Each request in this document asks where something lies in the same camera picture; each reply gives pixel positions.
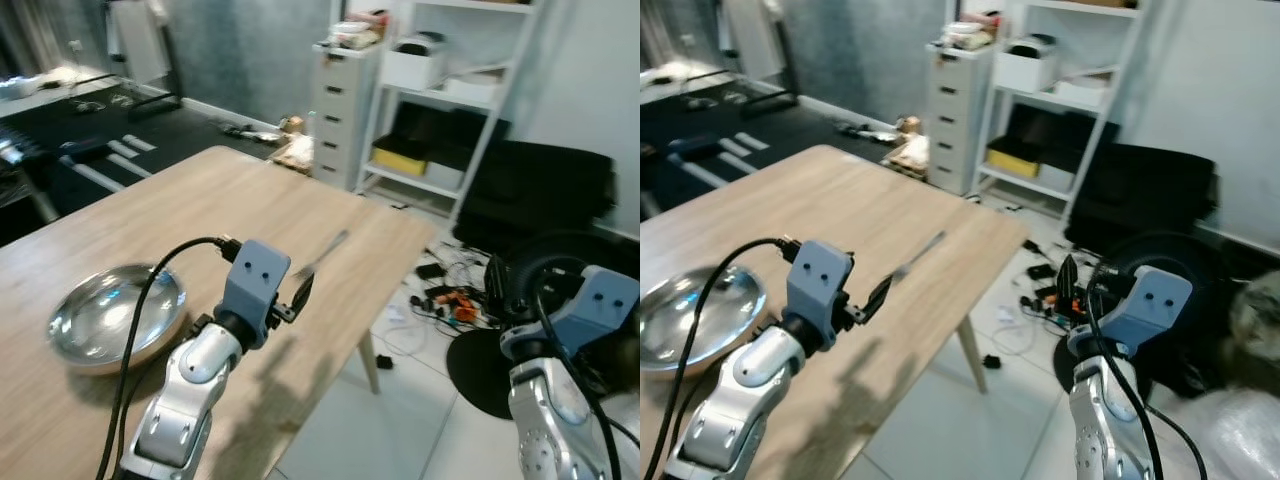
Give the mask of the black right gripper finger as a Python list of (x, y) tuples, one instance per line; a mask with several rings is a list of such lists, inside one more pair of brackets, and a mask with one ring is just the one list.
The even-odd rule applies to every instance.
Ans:
[(1059, 268), (1059, 316), (1066, 323), (1079, 323), (1078, 268), (1071, 255), (1066, 255)]
[(493, 255), (486, 261), (486, 316), (489, 316), (490, 323), (506, 321), (506, 261), (500, 256)]

